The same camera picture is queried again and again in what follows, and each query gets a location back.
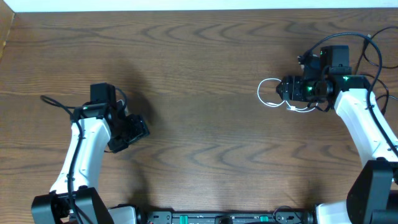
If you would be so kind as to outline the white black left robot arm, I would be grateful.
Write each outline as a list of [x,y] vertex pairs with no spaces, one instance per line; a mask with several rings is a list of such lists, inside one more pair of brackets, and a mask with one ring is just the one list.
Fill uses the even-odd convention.
[[143,118],[128,114],[123,100],[87,102],[70,118],[72,137],[63,167],[49,193],[34,198],[34,222],[144,223],[135,206],[107,208],[98,193],[105,152],[120,152],[149,135]]

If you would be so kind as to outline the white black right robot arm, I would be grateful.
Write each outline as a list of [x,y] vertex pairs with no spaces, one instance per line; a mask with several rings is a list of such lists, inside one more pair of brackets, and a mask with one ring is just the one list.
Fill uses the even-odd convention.
[[307,223],[397,223],[397,137],[382,115],[370,82],[354,75],[346,56],[300,56],[301,76],[276,87],[282,101],[306,102],[306,110],[327,103],[343,120],[363,166],[345,200],[321,203]]

